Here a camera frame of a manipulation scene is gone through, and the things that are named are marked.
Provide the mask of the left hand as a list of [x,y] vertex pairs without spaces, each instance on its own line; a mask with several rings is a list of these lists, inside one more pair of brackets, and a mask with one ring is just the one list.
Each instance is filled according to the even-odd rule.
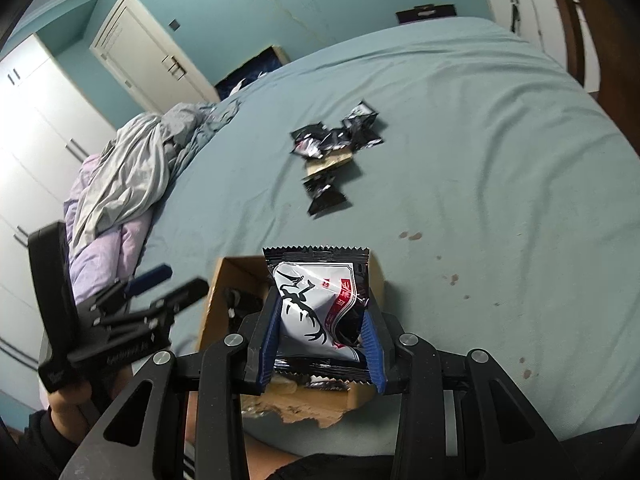
[[82,414],[81,405],[91,400],[91,385],[83,380],[48,394],[49,410],[53,426],[65,439],[79,444],[93,426]]

